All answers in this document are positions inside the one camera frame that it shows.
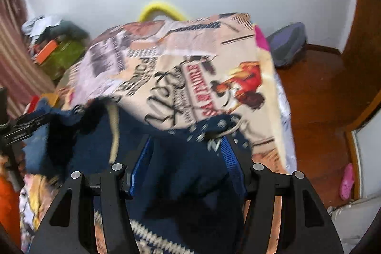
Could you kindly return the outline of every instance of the cartoon illustration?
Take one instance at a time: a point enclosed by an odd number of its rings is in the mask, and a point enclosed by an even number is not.
[[[257,93],[258,87],[262,84],[261,71],[258,61],[243,61],[239,66],[229,72],[228,80],[224,82],[211,81],[211,89],[218,97],[228,94],[228,100],[223,105],[226,107],[234,95],[236,103],[229,108],[226,113],[232,113],[240,105],[244,104],[252,109],[260,109],[264,104],[264,97]]]

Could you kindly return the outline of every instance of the yellow hose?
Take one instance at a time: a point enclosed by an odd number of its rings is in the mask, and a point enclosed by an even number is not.
[[[172,5],[163,2],[163,1],[153,1],[150,2],[148,5],[146,5],[143,9],[143,11],[140,13],[139,22],[147,21],[151,13],[154,11],[162,11],[164,12],[168,17],[175,21],[186,21],[188,20],[185,15],[180,13],[175,7]]]

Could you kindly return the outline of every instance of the metal screw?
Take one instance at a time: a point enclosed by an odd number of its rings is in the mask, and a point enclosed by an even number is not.
[[[254,168],[254,170],[261,171],[261,170],[263,170],[264,167],[261,163],[255,163],[253,165],[253,168]]]
[[[116,163],[116,164],[112,165],[111,168],[112,168],[114,171],[118,171],[118,170],[122,169],[122,167],[123,167],[122,164],[120,164],[120,163]]]
[[[74,172],[72,172],[72,174],[71,174],[71,177],[72,177],[73,179],[78,179],[80,176],[81,176],[81,173],[80,173],[79,171],[74,171]]]
[[[297,177],[298,179],[303,179],[304,173],[301,171],[295,171],[295,177]]]

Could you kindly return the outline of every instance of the striped curtain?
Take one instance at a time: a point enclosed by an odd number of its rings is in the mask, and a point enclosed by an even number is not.
[[[8,89],[8,114],[22,114],[32,96],[54,91],[51,79],[33,64],[21,32],[24,0],[0,0],[0,87]]]

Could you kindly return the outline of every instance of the patterned fabric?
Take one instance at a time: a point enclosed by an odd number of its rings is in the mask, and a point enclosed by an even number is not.
[[[45,176],[27,174],[20,191],[21,250],[27,253],[35,232],[58,192],[57,179],[48,182]]]
[[[54,91],[52,81],[29,58],[21,25],[24,0],[0,0],[0,87],[8,88],[8,114],[16,118],[35,95]]]
[[[288,103],[285,90],[283,88],[281,78],[275,72],[274,78],[277,82],[277,92],[279,99],[279,110],[281,112],[281,121],[283,128],[283,141],[286,149],[286,169],[292,174],[297,170],[294,135],[291,128],[291,109]]]
[[[162,130],[237,113],[247,121],[241,130],[253,153],[276,147],[248,14],[110,28],[69,76],[65,108],[112,97],[138,120]]]
[[[140,253],[163,254],[164,251],[167,251],[171,254],[194,254],[194,251],[187,249],[181,244],[173,243],[163,239],[161,236],[157,236],[135,220],[130,220],[130,224],[134,234],[140,237],[140,241],[136,241]]]

